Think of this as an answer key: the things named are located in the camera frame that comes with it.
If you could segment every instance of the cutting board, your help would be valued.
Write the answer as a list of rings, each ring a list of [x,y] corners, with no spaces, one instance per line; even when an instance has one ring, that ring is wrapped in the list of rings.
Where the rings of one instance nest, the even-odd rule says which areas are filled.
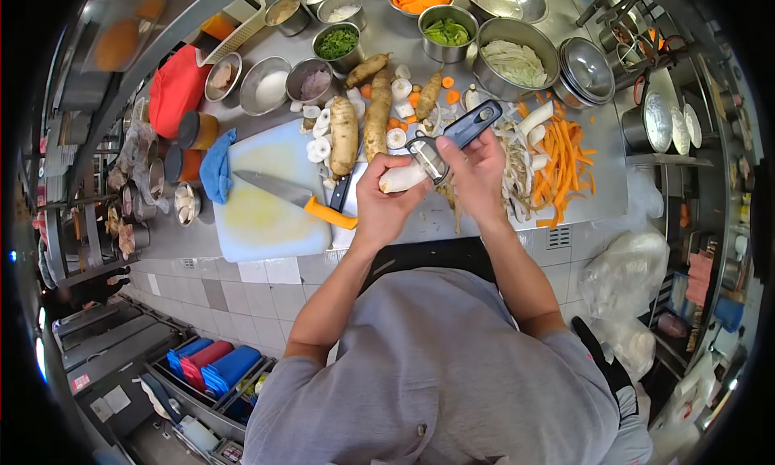
[[[307,160],[312,134],[290,121],[241,140],[228,149],[234,187],[225,205],[213,205],[221,252],[227,261],[297,257],[322,253],[331,245],[331,226],[304,209],[262,191],[233,174],[257,170],[309,189],[325,201],[317,164]]]

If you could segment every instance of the hand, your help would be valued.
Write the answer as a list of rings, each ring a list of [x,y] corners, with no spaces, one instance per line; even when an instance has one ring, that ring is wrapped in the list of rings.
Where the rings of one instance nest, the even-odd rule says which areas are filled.
[[[492,130],[482,132],[462,151],[444,136],[436,139],[436,148],[455,176],[455,188],[463,209],[479,228],[505,219],[501,181],[506,154]]]
[[[425,198],[433,183],[425,179],[404,192],[384,194],[380,191],[380,177],[389,168],[400,168],[412,162],[411,156],[388,156],[379,153],[369,163],[358,185],[358,227],[352,247],[373,255],[398,238],[406,218]]]

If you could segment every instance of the chopped herbs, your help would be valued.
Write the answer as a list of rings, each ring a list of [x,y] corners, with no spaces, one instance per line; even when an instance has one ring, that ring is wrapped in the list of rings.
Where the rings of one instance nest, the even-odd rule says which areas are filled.
[[[466,29],[449,18],[437,19],[423,31],[434,43],[447,46],[460,46],[468,43],[469,35]]]
[[[325,35],[318,46],[318,56],[323,60],[335,60],[350,53],[358,44],[358,32],[349,26],[337,28]]]

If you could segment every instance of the yellow knife handle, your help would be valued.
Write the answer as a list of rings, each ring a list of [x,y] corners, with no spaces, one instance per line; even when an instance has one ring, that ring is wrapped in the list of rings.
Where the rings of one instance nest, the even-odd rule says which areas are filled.
[[[304,206],[304,210],[311,215],[321,218],[325,222],[329,222],[332,225],[338,226],[344,229],[354,229],[358,226],[358,218],[350,218],[344,216],[338,211],[334,211],[328,206],[324,206],[318,202],[318,199],[313,196],[307,201]]]

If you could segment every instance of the black peeler handle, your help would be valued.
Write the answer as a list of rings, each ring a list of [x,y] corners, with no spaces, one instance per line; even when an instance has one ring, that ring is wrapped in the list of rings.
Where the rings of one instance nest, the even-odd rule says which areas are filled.
[[[501,104],[490,99],[449,124],[444,130],[444,136],[449,137],[460,149],[463,149],[498,120],[501,114],[503,114]]]

